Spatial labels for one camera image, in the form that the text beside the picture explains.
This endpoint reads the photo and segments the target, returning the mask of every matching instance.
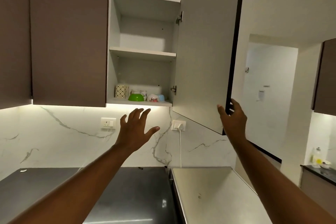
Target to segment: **cabinet hinge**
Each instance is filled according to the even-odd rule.
[[[183,20],[183,11],[181,11],[180,16],[176,19],[176,24],[180,25],[180,22]]]
[[[177,89],[177,86],[173,86],[172,88],[170,88],[170,90],[174,92],[174,95],[176,95],[176,89]]]

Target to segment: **countertop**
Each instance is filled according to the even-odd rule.
[[[187,224],[271,224],[258,195],[231,167],[173,168]]]
[[[336,186],[336,170],[335,169],[325,169],[325,168],[314,168],[311,165],[306,165],[303,166],[301,165],[302,168],[305,170],[321,177],[323,180],[326,180],[327,182],[333,184]]]
[[[0,224],[71,177],[78,168],[28,168],[0,181]],[[93,223],[174,224],[177,215],[165,167],[122,167],[86,218]]]

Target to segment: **green bowl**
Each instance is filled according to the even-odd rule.
[[[128,97],[129,101],[145,101],[144,96],[141,94],[131,94]]]

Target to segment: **electrical outlet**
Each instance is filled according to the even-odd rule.
[[[183,120],[173,120],[173,125],[171,126],[171,130],[177,130],[178,131],[178,127],[179,127],[180,124],[183,125],[183,129],[181,131],[185,131],[187,122],[183,121]]]
[[[115,128],[117,119],[116,118],[101,118],[100,119],[100,128],[111,129]]]

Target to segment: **black countertop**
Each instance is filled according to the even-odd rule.
[[[309,172],[321,177],[323,180],[330,182],[331,184],[336,186],[336,170],[335,169],[325,169],[325,168],[314,168],[311,165],[303,166],[302,168],[308,170]]]
[[[0,181],[0,224],[5,224],[77,172],[78,168],[27,168]],[[122,167],[84,223],[176,224],[165,167]]]

